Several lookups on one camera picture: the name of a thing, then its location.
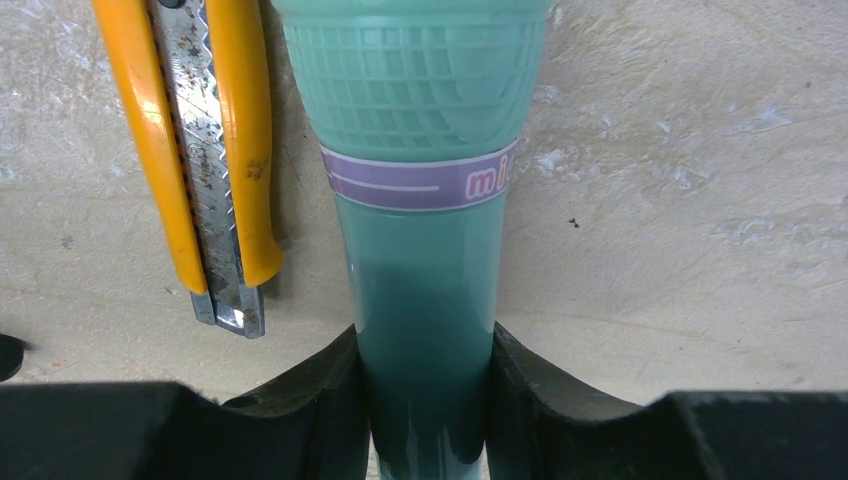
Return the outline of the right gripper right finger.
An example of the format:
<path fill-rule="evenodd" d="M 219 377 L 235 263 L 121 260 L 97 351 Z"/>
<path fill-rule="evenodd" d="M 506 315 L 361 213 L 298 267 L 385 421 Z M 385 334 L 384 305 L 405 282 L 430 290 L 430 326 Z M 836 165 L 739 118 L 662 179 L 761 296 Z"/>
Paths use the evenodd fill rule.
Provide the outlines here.
<path fill-rule="evenodd" d="M 640 406 L 497 326 L 487 457 L 494 479 L 843 479 L 843 391 L 675 391 Z"/>

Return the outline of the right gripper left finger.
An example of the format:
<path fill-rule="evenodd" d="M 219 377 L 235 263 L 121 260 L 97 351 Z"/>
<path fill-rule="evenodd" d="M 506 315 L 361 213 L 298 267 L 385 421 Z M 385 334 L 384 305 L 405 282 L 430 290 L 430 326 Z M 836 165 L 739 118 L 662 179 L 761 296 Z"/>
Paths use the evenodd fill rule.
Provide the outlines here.
<path fill-rule="evenodd" d="M 5 479 L 362 479 L 356 335 L 224 403 L 175 382 L 1 390 Z"/>

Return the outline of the teal toy microphone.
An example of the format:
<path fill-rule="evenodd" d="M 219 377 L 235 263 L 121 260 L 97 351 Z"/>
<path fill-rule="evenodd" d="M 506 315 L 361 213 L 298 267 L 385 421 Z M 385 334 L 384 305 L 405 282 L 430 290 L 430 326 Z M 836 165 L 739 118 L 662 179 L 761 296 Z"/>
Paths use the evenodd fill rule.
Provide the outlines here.
<path fill-rule="evenodd" d="M 477 479 L 546 1 L 278 1 L 343 237 L 379 472 Z"/>

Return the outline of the black tripod stand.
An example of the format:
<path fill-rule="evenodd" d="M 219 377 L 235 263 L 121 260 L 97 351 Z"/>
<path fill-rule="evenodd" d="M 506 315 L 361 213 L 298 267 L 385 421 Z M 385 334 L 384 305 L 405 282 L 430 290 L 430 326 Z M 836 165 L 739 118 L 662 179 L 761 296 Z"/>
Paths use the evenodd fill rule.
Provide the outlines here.
<path fill-rule="evenodd" d="M 0 335 L 0 382 L 13 378 L 21 369 L 30 345 L 17 337 Z"/>

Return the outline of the yellow utility knife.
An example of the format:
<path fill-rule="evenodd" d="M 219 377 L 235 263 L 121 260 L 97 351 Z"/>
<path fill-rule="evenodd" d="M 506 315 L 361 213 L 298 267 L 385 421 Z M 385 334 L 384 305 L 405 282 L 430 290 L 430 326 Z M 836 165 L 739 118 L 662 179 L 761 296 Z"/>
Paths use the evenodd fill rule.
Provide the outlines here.
<path fill-rule="evenodd" d="M 271 89 L 258 3 L 97 1 L 93 9 L 195 317 L 263 336 L 261 288 L 283 254 L 271 219 Z"/>

